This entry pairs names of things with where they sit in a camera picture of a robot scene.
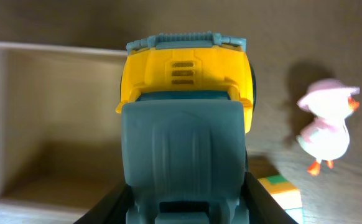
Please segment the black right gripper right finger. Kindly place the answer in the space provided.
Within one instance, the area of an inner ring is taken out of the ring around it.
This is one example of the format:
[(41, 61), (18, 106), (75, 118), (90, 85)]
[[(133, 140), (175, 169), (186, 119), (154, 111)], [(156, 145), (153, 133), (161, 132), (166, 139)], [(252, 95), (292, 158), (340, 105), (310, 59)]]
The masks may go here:
[(250, 224), (297, 224), (250, 172), (245, 173), (244, 201)]

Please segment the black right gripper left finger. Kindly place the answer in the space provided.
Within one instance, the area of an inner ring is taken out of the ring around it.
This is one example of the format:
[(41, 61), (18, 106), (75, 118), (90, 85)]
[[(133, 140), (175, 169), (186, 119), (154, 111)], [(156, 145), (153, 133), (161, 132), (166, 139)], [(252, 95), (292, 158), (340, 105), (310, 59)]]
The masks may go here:
[(128, 185), (121, 183), (74, 224), (125, 224), (127, 211)]

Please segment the multicolour puzzle cube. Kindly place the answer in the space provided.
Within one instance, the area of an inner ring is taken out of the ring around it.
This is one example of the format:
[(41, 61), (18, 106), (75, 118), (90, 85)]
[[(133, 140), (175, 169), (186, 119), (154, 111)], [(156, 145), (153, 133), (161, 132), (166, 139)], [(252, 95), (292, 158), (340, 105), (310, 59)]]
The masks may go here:
[(304, 211), (300, 190), (284, 176), (278, 174), (258, 179), (271, 197), (298, 224), (304, 224)]

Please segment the white duck toy pink hat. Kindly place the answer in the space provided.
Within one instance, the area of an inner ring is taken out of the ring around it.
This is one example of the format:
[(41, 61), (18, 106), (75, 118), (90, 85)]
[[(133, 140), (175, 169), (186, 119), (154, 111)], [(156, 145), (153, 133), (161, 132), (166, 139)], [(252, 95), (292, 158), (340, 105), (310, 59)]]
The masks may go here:
[(314, 115), (313, 121), (304, 127), (296, 140), (300, 147), (315, 160), (307, 172), (320, 173), (321, 163), (334, 168), (334, 161), (344, 156), (350, 145), (346, 119), (360, 106), (353, 97), (360, 87), (347, 86), (337, 79), (323, 79), (312, 83), (297, 105)]

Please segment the yellow and grey toy truck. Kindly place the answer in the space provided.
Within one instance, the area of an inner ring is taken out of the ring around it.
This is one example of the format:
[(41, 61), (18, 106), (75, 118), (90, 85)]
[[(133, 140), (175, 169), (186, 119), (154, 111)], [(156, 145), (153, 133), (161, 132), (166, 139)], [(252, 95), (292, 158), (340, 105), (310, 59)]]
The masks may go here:
[(246, 40), (159, 34), (126, 46), (121, 147), (127, 223), (247, 223), (245, 135), (256, 82)]

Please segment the beige open cardboard box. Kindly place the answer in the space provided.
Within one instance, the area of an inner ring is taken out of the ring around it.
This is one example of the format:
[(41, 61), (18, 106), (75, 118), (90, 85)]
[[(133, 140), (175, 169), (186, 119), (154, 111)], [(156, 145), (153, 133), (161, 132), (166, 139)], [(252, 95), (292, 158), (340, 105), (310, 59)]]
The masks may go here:
[(126, 56), (0, 42), (0, 223), (73, 223), (122, 183)]

